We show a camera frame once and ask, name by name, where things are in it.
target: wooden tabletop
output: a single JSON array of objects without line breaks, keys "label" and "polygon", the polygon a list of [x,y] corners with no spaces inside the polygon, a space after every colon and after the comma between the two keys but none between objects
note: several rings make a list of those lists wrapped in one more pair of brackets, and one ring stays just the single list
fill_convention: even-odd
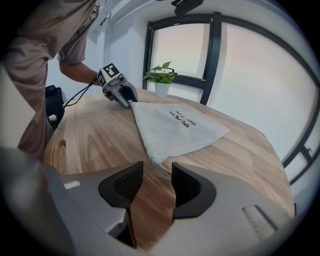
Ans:
[{"label": "wooden tabletop", "polygon": [[144,161],[143,184],[131,204],[138,249],[149,250],[169,229],[175,207],[171,164],[181,162],[240,178],[278,203],[290,215],[294,204],[285,170],[266,137],[255,128],[197,102],[137,89],[140,102],[186,103],[227,127],[230,132],[213,145],[170,157],[163,170],[152,166],[132,110],[109,101],[103,93],[82,98],[65,109],[49,141],[44,164],[60,174],[94,172]]}]

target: beige shirt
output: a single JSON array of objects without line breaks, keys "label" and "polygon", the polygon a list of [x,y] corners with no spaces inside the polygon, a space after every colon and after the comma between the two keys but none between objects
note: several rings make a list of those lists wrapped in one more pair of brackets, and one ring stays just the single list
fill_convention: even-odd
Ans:
[{"label": "beige shirt", "polygon": [[17,90],[35,110],[18,148],[43,160],[53,130],[46,116],[48,61],[75,64],[85,59],[87,34],[97,0],[44,0],[18,29],[4,57]]}]

